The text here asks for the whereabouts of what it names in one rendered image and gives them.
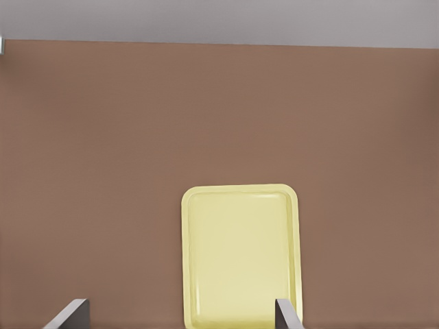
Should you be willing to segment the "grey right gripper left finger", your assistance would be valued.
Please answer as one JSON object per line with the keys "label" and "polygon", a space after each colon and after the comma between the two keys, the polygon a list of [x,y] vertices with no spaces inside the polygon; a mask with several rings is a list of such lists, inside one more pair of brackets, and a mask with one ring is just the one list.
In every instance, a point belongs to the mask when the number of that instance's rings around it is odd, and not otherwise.
{"label": "grey right gripper left finger", "polygon": [[90,329],[90,302],[74,299],[42,329]]}

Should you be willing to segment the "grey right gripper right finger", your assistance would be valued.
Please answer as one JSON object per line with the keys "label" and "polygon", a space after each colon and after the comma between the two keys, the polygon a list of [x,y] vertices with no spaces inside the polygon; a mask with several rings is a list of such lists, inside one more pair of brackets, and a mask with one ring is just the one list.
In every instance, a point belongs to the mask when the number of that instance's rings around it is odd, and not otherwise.
{"label": "grey right gripper right finger", "polygon": [[305,329],[289,299],[275,300],[276,329]]}

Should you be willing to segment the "pale yellow plastic tray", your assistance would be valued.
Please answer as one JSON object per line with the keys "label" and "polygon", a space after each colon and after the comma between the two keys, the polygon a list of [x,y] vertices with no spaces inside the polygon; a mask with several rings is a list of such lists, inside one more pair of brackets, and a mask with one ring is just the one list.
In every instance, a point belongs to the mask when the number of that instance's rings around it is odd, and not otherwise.
{"label": "pale yellow plastic tray", "polygon": [[187,329],[274,329],[277,299],[302,317],[298,197],[290,186],[190,188],[181,231]]}

